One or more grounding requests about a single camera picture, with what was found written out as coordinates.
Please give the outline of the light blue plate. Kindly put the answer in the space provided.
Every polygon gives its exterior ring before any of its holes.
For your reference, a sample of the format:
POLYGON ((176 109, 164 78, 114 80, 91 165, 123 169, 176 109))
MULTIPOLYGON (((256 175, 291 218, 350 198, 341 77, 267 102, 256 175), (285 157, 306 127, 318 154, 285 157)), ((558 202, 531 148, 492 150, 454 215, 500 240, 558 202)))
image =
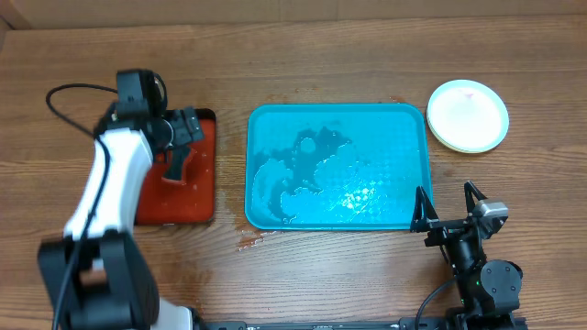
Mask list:
POLYGON ((441 84, 430 95, 426 121, 448 143, 470 154, 496 148, 510 125, 504 100, 490 87, 472 80, 441 84))

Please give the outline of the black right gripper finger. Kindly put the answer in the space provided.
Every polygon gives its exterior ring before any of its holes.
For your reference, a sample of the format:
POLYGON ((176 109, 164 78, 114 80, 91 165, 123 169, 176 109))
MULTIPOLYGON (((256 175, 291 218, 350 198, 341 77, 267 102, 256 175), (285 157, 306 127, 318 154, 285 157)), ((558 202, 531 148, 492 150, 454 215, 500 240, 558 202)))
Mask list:
POLYGON ((486 196, 475 186, 472 181, 466 181, 463 185, 466 204, 476 204, 477 201, 486 199, 486 196))
POLYGON ((436 210, 422 186, 415 189, 415 209, 411 227, 432 227, 438 221, 436 210))

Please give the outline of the pink green scrub sponge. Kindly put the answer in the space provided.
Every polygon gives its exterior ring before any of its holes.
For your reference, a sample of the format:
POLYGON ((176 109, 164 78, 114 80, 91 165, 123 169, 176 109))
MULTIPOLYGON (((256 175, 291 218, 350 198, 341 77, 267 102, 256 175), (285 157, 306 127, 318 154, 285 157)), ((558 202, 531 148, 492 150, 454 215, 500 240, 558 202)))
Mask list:
POLYGON ((163 173, 162 179, 165 182, 173 184, 185 184, 184 165, 189 159, 191 148, 189 146, 182 146, 167 151, 165 161, 168 165, 167 170, 163 173))

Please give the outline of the yellow plate front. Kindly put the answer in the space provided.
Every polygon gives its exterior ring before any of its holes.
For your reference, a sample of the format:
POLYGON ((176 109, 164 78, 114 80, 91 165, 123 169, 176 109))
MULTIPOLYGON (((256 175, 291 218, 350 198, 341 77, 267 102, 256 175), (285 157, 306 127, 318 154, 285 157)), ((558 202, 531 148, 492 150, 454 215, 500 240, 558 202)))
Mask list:
POLYGON ((452 149, 454 151, 460 152, 460 153, 466 153, 466 151, 464 151, 461 148, 457 148, 454 145, 448 143, 445 139, 443 139, 435 129, 433 129, 432 127, 430 128, 430 131, 432 133, 432 135, 438 140, 438 142, 440 142, 442 145, 444 145, 445 147, 452 149))

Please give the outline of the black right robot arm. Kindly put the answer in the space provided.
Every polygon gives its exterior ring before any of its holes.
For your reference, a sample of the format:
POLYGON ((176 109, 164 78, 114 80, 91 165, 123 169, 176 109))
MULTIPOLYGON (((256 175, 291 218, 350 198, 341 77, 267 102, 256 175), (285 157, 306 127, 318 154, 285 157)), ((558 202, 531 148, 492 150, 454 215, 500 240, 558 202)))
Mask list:
POLYGON ((434 289, 419 306, 413 319, 400 323, 403 329, 523 330, 526 319, 516 318, 520 307, 523 271, 512 261, 487 259, 482 242, 504 226, 508 207, 486 197, 472 181, 463 186, 467 216, 439 219, 423 187, 415 190, 415 210, 410 231, 426 233, 425 245, 440 248, 453 277, 434 289), (460 307, 447 309, 443 317, 423 316, 426 306, 441 292, 455 285, 460 307))

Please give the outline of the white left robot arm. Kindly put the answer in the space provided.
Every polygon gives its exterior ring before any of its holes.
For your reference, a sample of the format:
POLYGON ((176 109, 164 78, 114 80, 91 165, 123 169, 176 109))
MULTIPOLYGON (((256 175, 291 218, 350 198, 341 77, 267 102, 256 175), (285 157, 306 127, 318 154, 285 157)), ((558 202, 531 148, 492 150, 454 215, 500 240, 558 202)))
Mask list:
POLYGON ((157 155, 170 151, 167 178, 183 164, 209 109, 136 113, 114 103, 94 131, 94 164, 63 238, 44 241, 38 264, 55 329, 203 329, 197 312, 161 298, 133 238, 143 182, 157 155))

